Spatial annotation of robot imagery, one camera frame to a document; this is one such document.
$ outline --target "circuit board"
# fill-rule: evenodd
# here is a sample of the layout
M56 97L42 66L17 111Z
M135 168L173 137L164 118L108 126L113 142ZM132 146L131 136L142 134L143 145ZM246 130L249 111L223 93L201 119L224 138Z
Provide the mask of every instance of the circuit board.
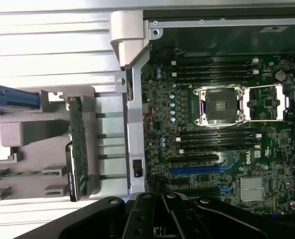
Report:
M82 119L80 97L68 98L72 142L66 146L69 194L72 202L77 202L87 194L88 180L87 147Z
M287 213L293 191L292 67L286 56L177 57L145 65L142 100L148 173L161 173L169 190L189 198L218 197L256 214ZM277 80L275 74L280 72L285 76ZM286 97L283 115L276 85ZM215 120L212 126L197 125L203 117L203 91L196 94L195 89L231 86L251 88L244 105L251 120L237 123L232 117L227 126L218 127ZM210 117L224 116L221 111L233 104L209 90L206 96L207 123Z

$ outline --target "green circuit board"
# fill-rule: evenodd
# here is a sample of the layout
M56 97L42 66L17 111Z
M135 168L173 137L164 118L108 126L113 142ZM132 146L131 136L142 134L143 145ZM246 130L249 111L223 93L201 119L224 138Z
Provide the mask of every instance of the green circuit board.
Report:
M148 172L161 173L169 190L191 198L209 195L257 214L287 213L295 148L292 67L286 56L178 57L146 65L142 99ZM286 72L281 81L275 78L279 71ZM282 86L288 108L283 120L264 121L279 114L275 84ZM193 91L230 85L266 86L251 90L250 114L257 121L196 125L200 96Z

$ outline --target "blue pcie slot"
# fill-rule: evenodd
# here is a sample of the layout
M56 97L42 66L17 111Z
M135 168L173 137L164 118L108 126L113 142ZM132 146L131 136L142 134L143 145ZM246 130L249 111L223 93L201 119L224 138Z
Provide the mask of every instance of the blue pcie slot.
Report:
M39 93L31 93L0 86L0 107L4 106L38 109L40 108Z
M231 169L233 165L234 164L232 163L229 166L214 165L214 166L203 166L203 167L171 168L170 173L173 175L180 175L180 174L224 172L225 170Z

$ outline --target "motherboard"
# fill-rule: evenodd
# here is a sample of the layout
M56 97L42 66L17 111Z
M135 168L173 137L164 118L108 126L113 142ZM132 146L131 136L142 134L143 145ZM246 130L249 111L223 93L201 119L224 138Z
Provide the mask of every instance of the motherboard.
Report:
M287 213L295 148L292 68L287 56L175 56L145 65L147 172L189 198Z

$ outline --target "cpu socket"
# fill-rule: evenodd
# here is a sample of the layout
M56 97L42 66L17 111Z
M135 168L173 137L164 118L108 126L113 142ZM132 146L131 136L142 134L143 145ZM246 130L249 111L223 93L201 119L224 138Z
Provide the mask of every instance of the cpu socket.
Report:
M275 100L277 105L277 116L274 119L253 119L251 112L255 107L251 107L251 90L274 88L276 91ZM269 122L283 121L284 112L289 107L289 100L283 94L283 86L266 85L254 87L242 87L239 85L229 86L204 86L193 90L193 93L199 97L200 118L195 120L199 126L219 127L242 124L245 122Z
M206 86L193 91L199 96L200 118L195 121L199 126L229 126L242 123L244 115L239 100L244 89L240 86Z

